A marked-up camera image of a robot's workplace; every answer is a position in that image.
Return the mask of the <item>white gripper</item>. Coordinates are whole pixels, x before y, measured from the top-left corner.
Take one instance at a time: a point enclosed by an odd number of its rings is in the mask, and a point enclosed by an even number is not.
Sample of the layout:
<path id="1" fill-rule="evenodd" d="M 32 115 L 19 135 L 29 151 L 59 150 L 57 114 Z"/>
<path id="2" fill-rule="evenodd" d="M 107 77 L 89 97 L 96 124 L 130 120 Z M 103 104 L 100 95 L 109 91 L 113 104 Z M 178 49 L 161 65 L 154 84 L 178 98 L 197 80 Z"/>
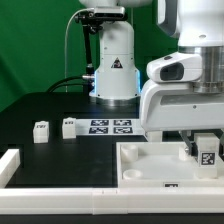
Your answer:
<path id="1" fill-rule="evenodd" d="M 194 93 L 189 83 L 158 84 L 149 80 L 141 93 L 139 119 L 146 132 L 180 131 L 185 152 L 195 157 L 195 144 L 187 130 L 218 130 L 224 150 L 224 94 Z"/>

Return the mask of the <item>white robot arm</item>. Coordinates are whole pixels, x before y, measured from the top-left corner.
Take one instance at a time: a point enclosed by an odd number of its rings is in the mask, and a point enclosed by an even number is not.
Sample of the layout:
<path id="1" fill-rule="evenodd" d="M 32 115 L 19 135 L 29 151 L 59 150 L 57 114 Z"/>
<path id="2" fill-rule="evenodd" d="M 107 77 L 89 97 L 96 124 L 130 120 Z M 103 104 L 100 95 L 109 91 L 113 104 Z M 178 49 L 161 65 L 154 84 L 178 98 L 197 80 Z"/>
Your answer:
<path id="1" fill-rule="evenodd" d="M 97 32 L 100 64 L 91 99 L 139 103 L 144 132 L 224 127 L 224 0 L 80 0 L 83 27 Z"/>

